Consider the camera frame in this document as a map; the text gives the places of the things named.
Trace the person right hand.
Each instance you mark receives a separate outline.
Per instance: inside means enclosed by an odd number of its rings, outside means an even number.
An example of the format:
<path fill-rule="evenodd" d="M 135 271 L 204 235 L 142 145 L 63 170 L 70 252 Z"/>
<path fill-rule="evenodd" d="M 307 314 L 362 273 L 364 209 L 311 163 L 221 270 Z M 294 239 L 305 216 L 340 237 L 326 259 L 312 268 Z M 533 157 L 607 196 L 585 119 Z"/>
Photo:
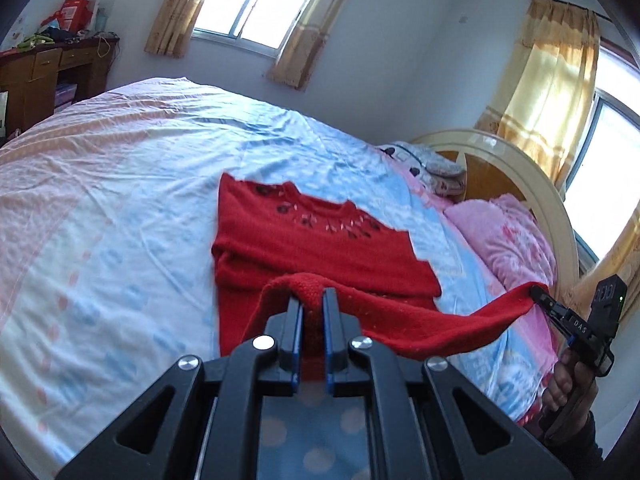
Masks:
<path fill-rule="evenodd" d="M 576 436 L 587 425 L 597 394 L 593 371 L 579 361 L 575 351 L 566 349 L 542 394 L 542 414 L 558 415 L 550 439 L 562 442 Z"/>

